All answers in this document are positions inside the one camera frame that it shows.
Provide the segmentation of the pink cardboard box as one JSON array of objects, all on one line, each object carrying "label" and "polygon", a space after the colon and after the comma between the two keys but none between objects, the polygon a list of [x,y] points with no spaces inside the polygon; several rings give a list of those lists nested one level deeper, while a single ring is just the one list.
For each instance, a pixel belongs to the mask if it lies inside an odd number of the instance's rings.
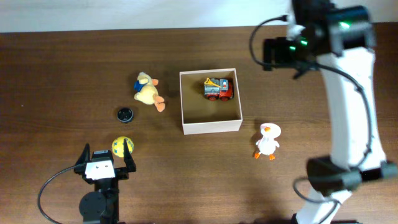
[{"label": "pink cardboard box", "polygon": [[[182,128],[185,135],[239,131],[243,122],[238,79],[234,68],[180,72]],[[207,78],[227,79],[233,87],[228,101],[205,96]]]}]

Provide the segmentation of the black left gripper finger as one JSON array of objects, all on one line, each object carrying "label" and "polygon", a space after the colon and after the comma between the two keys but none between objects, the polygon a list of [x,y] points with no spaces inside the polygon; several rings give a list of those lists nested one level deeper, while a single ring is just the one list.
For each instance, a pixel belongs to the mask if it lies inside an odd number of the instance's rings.
[{"label": "black left gripper finger", "polygon": [[126,164],[126,169],[128,172],[135,172],[136,164],[131,156],[131,153],[129,152],[127,139],[124,139],[123,146],[124,146],[123,155],[124,155],[124,162]]},{"label": "black left gripper finger", "polygon": [[83,152],[80,154],[78,160],[76,161],[76,166],[82,166],[90,161],[90,145],[88,143],[85,144]]}]

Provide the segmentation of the red toy fire truck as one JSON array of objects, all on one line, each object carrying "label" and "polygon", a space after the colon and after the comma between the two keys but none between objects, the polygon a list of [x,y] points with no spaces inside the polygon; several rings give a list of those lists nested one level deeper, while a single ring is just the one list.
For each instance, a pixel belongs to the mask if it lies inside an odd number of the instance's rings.
[{"label": "red toy fire truck", "polygon": [[210,101],[233,99],[233,82],[225,78],[207,78],[204,83],[204,96]]}]

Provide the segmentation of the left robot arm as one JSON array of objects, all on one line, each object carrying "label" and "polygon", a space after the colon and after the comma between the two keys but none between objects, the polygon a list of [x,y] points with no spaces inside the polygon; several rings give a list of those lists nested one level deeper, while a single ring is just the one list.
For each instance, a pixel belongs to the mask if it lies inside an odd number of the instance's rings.
[{"label": "left robot arm", "polygon": [[131,156],[133,143],[127,137],[113,142],[112,150],[90,152],[86,144],[76,162],[74,173],[94,186],[94,191],[82,197],[79,211],[83,223],[119,222],[119,182],[128,180],[129,173],[136,171]]}]

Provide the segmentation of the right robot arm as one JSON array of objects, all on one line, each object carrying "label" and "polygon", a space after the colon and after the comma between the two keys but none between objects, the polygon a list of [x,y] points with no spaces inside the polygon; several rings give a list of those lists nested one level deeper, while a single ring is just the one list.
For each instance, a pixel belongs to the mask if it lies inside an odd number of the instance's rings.
[{"label": "right robot arm", "polygon": [[307,161],[309,194],[292,223],[333,223],[363,183],[397,176],[377,128],[373,90],[376,35],[364,6],[339,8],[330,0],[292,0],[287,35],[263,43],[264,70],[293,68],[296,77],[318,70],[324,79],[331,152]]}]

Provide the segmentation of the white duck figurine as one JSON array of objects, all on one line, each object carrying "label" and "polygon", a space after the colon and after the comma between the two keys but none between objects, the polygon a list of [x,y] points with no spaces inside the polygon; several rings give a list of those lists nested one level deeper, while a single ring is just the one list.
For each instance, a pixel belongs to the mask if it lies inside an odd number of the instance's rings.
[{"label": "white duck figurine", "polygon": [[254,154],[254,158],[258,159],[260,155],[268,156],[272,161],[275,159],[275,150],[280,147],[279,143],[275,140],[281,135],[281,128],[274,123],[263,123],[260,126],[262,138],[256,142],[258,151]]}]

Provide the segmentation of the yellow plush duck toy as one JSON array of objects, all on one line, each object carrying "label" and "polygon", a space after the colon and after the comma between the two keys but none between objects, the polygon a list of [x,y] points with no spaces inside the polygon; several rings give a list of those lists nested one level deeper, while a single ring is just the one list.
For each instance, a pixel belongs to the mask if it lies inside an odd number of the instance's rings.
[{"label": "yellow plush duck toy", "polygon": [[140,72],[134,84],[134,89],[136,90],[134,99],[146,105],[154,105],[158,112],[163,112],[165,99],[159,95],[156,89],[158,84],[158,79],[151,78],[145,72]]}]

